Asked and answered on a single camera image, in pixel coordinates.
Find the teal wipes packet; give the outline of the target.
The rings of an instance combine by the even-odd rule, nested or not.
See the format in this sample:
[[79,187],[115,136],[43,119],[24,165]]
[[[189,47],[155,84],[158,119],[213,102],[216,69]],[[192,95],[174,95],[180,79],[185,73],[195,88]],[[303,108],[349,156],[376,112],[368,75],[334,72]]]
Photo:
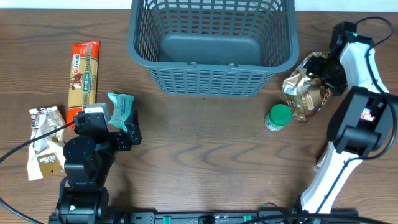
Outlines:
[[124,123],[131,115],[134,97],[127,94],[108,93],[108,98],[114,104],[113,114],[108,124],[127,132]]

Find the gold coffee bag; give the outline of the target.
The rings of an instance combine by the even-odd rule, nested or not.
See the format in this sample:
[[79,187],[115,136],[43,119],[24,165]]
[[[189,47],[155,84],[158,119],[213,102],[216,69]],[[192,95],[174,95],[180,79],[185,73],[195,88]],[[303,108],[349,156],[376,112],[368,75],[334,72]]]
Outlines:
[[312,56],[326,59],[327,52],[309,54],[282,84],[282,93],[293,117],[302,123],[307,123],[317,114],[333,95],[332,89],[304,68]]

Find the green lid jar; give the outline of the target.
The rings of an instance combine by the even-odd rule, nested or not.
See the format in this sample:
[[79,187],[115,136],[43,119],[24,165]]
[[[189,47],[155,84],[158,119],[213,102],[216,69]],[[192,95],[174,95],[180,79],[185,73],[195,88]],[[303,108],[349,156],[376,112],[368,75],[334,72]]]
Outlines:
[[287,105],[276,104],[265,117],[265,125],[271,131],[279,131],[292,119],[292,111]]

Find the Kleenex tissue multipack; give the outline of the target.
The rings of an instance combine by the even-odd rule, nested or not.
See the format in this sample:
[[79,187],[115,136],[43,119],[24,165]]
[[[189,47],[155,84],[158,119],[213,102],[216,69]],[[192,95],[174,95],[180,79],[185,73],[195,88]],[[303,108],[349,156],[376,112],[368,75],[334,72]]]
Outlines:
[[376,117],[371,114],[370,109],[365,108],[365,109],[363,109],[363,112],[361,113],[361,119],[365,120],[365,121],[373,122],[376,119]]

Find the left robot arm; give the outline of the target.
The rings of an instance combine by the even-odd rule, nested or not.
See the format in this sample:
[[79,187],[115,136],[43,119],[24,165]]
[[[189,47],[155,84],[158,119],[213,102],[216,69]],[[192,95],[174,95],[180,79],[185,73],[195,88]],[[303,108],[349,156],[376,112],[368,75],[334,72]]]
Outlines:
[[142,141],[138,112],[132,110],[127,129],[110,132],[103,113],[79,112],[74,118],[76,137],[63,148],[67,176],[49,223],[129,223],[122,208],[110,207],[105,182],[118,151],[130,151]]

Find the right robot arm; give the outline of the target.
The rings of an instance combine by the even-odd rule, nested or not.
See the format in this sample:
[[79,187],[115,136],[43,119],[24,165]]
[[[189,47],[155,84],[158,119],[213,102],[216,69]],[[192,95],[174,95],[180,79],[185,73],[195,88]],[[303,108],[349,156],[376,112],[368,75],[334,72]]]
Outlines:
[[377,42],[359,34],[357,26],[348,21],[334,26],[327,57],[311,57],[304,66],[338,95],[347,93],[329,122],[324,161],[300,197],[305,213],[329,214],[352,171],[385,154],[397,136],[397,97],[379,75]]

